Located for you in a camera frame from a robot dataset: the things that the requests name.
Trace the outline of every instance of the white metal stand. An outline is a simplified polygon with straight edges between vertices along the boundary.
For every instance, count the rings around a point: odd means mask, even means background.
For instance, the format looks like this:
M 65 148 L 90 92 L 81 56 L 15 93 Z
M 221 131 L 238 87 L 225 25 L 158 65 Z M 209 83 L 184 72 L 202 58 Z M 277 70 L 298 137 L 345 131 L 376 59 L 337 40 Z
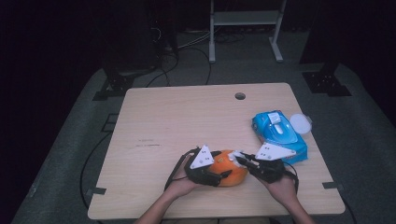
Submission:
M 282 0 L 279 10 L 269 11 L 226 11 L 215 12 L 214 1 L 210 2 L 210 40 L 209 40 L 209 61 L 214 63 L 216 61 L 215 54 L 215 26 L 218 25 L 262 25 L 275 24 L 274 36 L 269 38 L 271 48 L 275 54 L 278 63 L 283 62 L 279 47 L 277 46 L 277 37 L 280 31 L 285 6 L 287 0 Z

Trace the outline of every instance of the hole in table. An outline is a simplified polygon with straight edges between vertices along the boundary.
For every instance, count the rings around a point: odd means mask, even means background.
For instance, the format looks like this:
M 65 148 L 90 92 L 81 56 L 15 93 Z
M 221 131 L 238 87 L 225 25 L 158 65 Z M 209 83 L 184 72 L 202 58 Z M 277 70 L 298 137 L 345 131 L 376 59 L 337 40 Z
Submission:
M 237 93 L 235 94 L 235 98 L 236 98 L 237 100 L 245 100 L 245 98 L 247 98 L 247 97 L 246 97 L 246 95 L 245 95 L 244 93 L 242 93 L 242 92 L 237 92 Z

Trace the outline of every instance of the floor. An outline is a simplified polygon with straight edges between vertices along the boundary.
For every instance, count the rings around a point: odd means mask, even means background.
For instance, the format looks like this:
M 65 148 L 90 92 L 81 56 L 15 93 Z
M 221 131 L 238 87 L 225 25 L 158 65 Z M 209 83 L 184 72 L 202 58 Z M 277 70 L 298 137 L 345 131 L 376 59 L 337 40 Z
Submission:
M 318 223 L 393 223 L 396 219 L 396 131 L 359 77 L 340 64 L 335 75 L 351 96 L 312 93 L 302 73 L 318 71 L 322 64 L 299 64 L 308 32 L 281 32 L 278 45 L 284 57 L 277 63 L 268 37 L 271 33 L 226 35 L 216 45 L 217 61 L 207 61 L 207 41 L 179 53 L 179 61 L 165 76 L 158 69 L 135 79 L 133 88 L 240 83 L 287 82 L 303 112 L 313 120 L 312 133 L 347 209 L 335 216 L 315 216 Z M 184 45 L 199 34 L 179 34 Z M 163 58 L 163 69 L 176 64 Z M 122 97 L 93 101 L 106 81 L 103 70 L 76 100 L 63 128 L 42 165 L 13 223 L 132 223 L 132 220 L 90 220 L 87 207 L 106 155 L 110 137 L 103 129 L 107 118 L 116 121 Z M 289 217 L 275 217 L 291 223 Z

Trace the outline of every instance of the orange object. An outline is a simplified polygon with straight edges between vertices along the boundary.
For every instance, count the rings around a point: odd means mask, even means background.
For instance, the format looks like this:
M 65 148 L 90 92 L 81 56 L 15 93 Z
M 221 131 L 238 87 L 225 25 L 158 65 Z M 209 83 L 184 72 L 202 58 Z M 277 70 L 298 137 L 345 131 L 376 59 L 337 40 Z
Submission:
M 248 173 L 248 169 L 239 167 L 233 161 L 230 160 L 228 154 L 233 153 L 233 150 L 225 149 L 221 153 L 215 156 L 213 159 L 215 163 L 209 166 L 208 170 L 215 174 L 221 174 L 223 172 L 232 170 L 228 177 L 221 179 L 219 187 L 232 187 L 238 185 L 244 181 L 245 176 Z

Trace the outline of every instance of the dark background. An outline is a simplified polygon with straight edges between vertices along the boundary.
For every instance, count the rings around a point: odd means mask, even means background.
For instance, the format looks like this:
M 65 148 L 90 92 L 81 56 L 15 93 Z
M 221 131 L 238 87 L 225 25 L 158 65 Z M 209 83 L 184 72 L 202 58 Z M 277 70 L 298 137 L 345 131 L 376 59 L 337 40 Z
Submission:
M 161 11 L 155 5 L 145 7 L 143 1 L 127 2 L 0 2 L 0 111 L 5 121 L 1 124 L 0 222 L 12 220 L 80 91 L 102 67 L 102 56 L 115 50 L 131 67 L 155 64 L 158 52 L 147 46 L 149 28 L 141 20 L 146 15 L 148 26 L 158 25 L 155 22 L 161 21 L 156 16 Z M 226 8 L 229 3 L 235 10 L 277 7 L 273 1 L 220 0 L 216 6 Z M 115 18 L 117 6 L 133 13 L 125 10 L 125 18 Z M 301 63 L 335 59 L 345 64 L 358 74 L 393 124 L 394 9 L 390 1 L 289 0 L 282 23 L 289 32 L 311 28 Z M 176 29 L 207 29 L 208 10 L 209 1 L 175 0 Z M 132 45 L 125 44 L 129 37 Z

